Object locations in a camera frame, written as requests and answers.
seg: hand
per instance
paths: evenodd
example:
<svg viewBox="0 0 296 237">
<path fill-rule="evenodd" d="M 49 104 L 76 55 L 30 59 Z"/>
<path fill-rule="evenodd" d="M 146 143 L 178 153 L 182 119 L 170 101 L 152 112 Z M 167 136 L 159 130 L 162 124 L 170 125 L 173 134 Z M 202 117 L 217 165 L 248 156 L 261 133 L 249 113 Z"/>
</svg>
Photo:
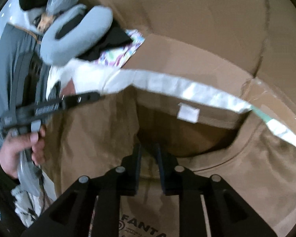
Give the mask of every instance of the hand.
<svg viewBox="0 0 296 237">
<path fill-rule="evenodd" d="M 11 132 L 7 135 L 0 149 L 0 165 L 3 171 L 13 179 L 18 178 L 18 165 L 20 163 L 20 152 L 24 149 L 32 148 L 32 160 L 35 165 L 45 162 L 44 137 L 46 127 L 41 126 L 39 133 L 29 133 L 12 137 Z"/>
</svg>

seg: gray cloth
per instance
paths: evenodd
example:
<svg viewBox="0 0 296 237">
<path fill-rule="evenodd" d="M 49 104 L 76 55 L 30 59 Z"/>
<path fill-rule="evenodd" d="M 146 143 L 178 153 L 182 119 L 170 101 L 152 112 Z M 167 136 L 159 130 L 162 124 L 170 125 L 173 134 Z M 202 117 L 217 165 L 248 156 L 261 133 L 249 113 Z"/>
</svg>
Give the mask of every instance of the gray cloth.
<svg viewBox="0 0 296 237">
<path fill-rule="evenodd" d="M 62 14 L 46 31 L 41 45 L 41 57 L 48 65 L 64 66 L 94 46 L 110 29 L 113 13 L 110 8 L 93 7 L 83 20 L 63 38 L 56 34 L 62 27 L 79 14 L 85 13 L 86 6 L 78 4 Z"/>
<path fill-rule="evenodd" d="M 9 109 L 12 91 L 13 74 L 18 56 L 21 53 L 35 51 L 39 55 L 40 45 L 27 32 L 7 24 L 3 30 L 0 40 L 0 117 Z M 36 99 L 43 99 L 44 88 L 46 88 L 49 67 L 43 65 Z M 0 136 L 0 148 L 3 140 Z"/>
</svg>

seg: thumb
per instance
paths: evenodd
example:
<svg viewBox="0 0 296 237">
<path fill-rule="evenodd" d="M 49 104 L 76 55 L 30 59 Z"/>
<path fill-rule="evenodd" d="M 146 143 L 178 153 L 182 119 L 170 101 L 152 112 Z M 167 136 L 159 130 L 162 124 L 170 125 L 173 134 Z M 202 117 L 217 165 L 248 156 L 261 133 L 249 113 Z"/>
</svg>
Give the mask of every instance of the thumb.
<svg viewBox="0 0 296 237">
<path fill-rule="evenodd" d="M 38 142 L 38 133 L 28 133 L 10 139 L 11 152 L 18 153 L 24 149 L 29 149 Z"/>
</svg>

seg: cardboard flap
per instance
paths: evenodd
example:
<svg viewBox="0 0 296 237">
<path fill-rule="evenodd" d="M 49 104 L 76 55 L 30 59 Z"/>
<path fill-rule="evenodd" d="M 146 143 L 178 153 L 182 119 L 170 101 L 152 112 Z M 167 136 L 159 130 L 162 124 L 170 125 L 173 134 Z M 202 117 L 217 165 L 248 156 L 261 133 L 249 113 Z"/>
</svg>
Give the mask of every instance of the cardboard flap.
<svg viewBox="0 0 296 237">
<path fill-rule="evenodd" d="M 75 87 L 70 81 L 62 94 L 73 92 Z M 119 93 L 104 95 L 95 103 L 55 116 L 46 135 L 45 171 L 58 185 L 57 194 L 67 189 L 81 174 L 75 164 L 85 164 L 85 175 L 102 175 L 130 155 L 138 140 L 165 145 L 178 157 L 222 149 L 233 142 L 246 117 L 245 114 L 190 102 L 200 110 L 200 116 L 198 114 L 196 121 L 191 123 L 184 117 L 178 118 L 182 102 L 185 101 L 176 97 L 127 87 Z M 75 151 L 78 150 L 81 156 L 76 157 Z M 93 152 L 82 153 L 82 150 Z M 103 163 L 95 170 L 92 167 L 94 161 Z M 72 169 L 64 171 L 68 165 L 72 165 Z"/>
<path fill-rule="evenodd" d="M 268 42 L 257 76 L 296 114 L 296 8 L 270 0 Z"/>
<path fill-rule="evenodd" d="M 99 0 L 123 27 L 208 50 L 250 73 L 265 39 L 265 0 Z"/>
<path fill-rule="evenodd" d="M 55 147 L 49 147 L 47 150 L 47 158 L 49 155 L 57 160 L 52 161 L 49 168 L 45 169 L 47 172 L 53 172 L 56 177 L 58 195 L 81 175 L 98 177 L 119 166 L 122 158 L 132 153 L 138 129 L 141 131 L 141 128 L 144 128 L 146 131 L 143 134 L 155 134 L 155 128 L 146 127 L 148 122 L 167 129 L 168 131 L 162 132 L 164 136 L 177 138 L 177 141 L 170 142 L 172 146 L 167 148 L 172 152 L 176 145 L 180 151 L 177 155 L 183 156 L 178 160 L 179 164 L 199 175 L 221 175 L 278 236 L 286 236 L 296 223 L 296 148 L 293 145 L 274 136 L 263 121 L 252 113 L 238 136 L 231 141 L 231 145 L 187 157 L 186 151 L 208 147 L 217 141 L 222 132 L 219 129 L 209 131 L 208 128 L 203 128 L 202 124 L 184 122 L 175 117 L 167 121 L 164 120 L 164 115 L 163 118 L 154 118 L 155 121 L 151 121 L 153 117 L 150 117 L 150 113 L 144 111 L 140 116 L 140 109 L 136 105 L 139 95 L 142 94 L 135 93 L 133 87 L 126 88 L 119 93 L 106 95 L 96 103 L 77 107 L 64 115 L 59 129 L 59 150 Z M 53 133 L 48 133 L 47 136 L 57 138 Z M 158 141 L 163 141 L 163 136 L 158 137 Z M 144 155 L 141 160 L 141 187 L 138 195 L 122 199 L 121 221 L 125 221 L 124 224 L 128 228 L 125 231 L 120 228 L 121 234 L 127 232 L 126 230 L 130 232 L 130 229 L 145 234 L 143 229 L 136 228 L 137 223 L 144 221 L 147 226 L 158 226 L 161 234 L 179 236 L 177 227 L 167 227 L 173 223 L 172 217 L 179 218 L 178 203 L 168 203 L 169 199 L 166 202 L 158 178 L 158 167 L 154 159 Z"/>
<path fill-rule="evenodd" d="M 238 66 L 171 38 L 150 34 L 124 69 L 145 69 L 185 77 L 239 97 L 252 76 Z"/>
<path fill-rule="evenodd" d="M 255 78 L 243 88 L 242 99 L 286 125 L 296 134 L 296 114 L 263 81 Z"/>
</svg>

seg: screw head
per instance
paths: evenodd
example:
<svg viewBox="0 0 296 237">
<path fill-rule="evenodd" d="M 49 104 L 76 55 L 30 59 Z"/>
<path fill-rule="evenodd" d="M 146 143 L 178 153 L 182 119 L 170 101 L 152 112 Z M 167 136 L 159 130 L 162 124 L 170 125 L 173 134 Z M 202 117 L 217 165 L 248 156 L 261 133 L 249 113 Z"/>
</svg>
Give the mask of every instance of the screw head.
<svg viewBox="0 0 296 237">
<path fill-rule="evenodd" d="M 125 168 L 123 166 L 118 166 L 115 171 L 118 172 L 118 173 L 124 173 L 125 172 Z"/>
<path fill-rule="evenodd" d="M 214 181 L 214 182 L 220 182 L 220 180 L 221 180 L 222 178 L 219 176 L 219 175 L 212 175 L 212 180 Z"/>
<path fill-rule="evenodd" d="M 87 183 L 88 180 L 89 180 L 89 177 L 87 177 L 87 176 L 85 176 L 85 175 L 79 177 L 79 183 Z"/>
<path fill-rule="evenodd" d="M 184 171 L 184 167 L 183 166 L 176 166 L 175 168 L 174 168 L 174 170 L 175 171 L 177 171 L 177 172 L 179 172 L 179 173 L 182 173 L 183 171 Z"/>
</svg>

